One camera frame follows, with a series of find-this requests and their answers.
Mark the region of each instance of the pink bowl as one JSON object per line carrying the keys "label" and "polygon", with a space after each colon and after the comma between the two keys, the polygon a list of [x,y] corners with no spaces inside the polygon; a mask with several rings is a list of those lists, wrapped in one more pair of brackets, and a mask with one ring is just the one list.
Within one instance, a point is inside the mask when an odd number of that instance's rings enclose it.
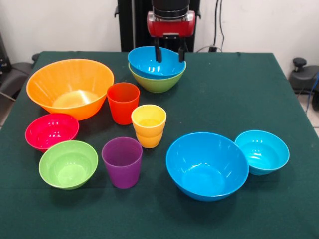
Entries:
{"label": "pink bowl", "polygon": [[79,122],[66,114],[49,114],[37,118],[25,131],[25,140],[33,148],[45,152],[51,146],[75,139]]}

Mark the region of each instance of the floor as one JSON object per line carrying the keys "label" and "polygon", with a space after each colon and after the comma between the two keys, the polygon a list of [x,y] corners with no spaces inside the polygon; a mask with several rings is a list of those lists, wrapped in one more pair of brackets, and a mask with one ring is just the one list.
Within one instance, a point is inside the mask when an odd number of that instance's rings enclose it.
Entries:
{"label": "floor", "polygon": [[[302,105],[302,107],[304,108],[304,110],[306,110],[308,95],[300,95],[298,97],[298,100],[300,104]],[[13,105],[14,105],[14,102],[0,95],[0,130],[6,118],[8,117]],[[314,130],[316,131],[317,135],[319,136],[319,112],[316,112],[313,110],[311,106],[311,100],[310,100],[310,105],[307,112],[307,117],[310,123],[312,124],[312,126],[314,127]]]}

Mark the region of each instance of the table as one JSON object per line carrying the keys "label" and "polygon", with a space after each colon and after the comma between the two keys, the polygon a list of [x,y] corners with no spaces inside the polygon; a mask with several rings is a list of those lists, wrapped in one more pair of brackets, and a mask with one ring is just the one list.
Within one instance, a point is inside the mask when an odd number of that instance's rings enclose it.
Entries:
{"label": "table", "polygon": [[[88,58],[111,68],[115,82],[133,82],[127,53],[43,52],[33,71],[54,61]],[[140,105],[167,112],[160,145],[144,149],[141,176],[128,190],[114,188],[101,150],[117,136],[135,137],[116,125],[107,101],[80,122],[78,140],[99,153],[93,177],[81,188],[50,187],[38,173],[42,154],[24,131],[46,113],[25,86],[0,131],[1,239],[285,239],[319,237],[319,140],[273,54],[189,53],[180,82],[163,94],[141,90]],[[169,146],[196,131],[234,140],[241,132],[275,133],[289,147],[289,163],[266,176],[249,175],[230,197],[212,203],[180,192],[165,168]]]}

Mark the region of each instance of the green bowl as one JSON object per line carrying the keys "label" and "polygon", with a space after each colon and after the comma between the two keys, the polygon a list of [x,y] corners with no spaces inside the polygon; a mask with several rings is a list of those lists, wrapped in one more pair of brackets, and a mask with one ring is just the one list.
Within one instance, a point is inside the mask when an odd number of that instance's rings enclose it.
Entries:
{"label": "green bowl", "polygon": [[65,141],[49,148],[41,157],[39,172],[49,185],[76,189],[86,183],[98,166],[95,149],[81,141]]}
{"label": "green bowl", "polygon": [[172,88],[181,78],[185,69],[178,74],[177,76],[167,78],[167,79],[149,79],[142,76],[139,76],[134,71],[132,71],[131,66],[129,64],[129,69],[133,74],[135,80],[147,91],[152,93],[163,93]]}

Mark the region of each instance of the stacked yellow cups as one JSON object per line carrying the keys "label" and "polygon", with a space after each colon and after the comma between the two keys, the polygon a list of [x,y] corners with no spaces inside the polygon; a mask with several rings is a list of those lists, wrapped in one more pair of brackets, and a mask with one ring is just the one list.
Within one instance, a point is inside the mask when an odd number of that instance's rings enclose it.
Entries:
{"label": "stacked yellow cups", "polygon": [[143,105],[132,112],[136,137],[144,148],[155,148],[160,143],[166,123],[166,112],[156,105]]}

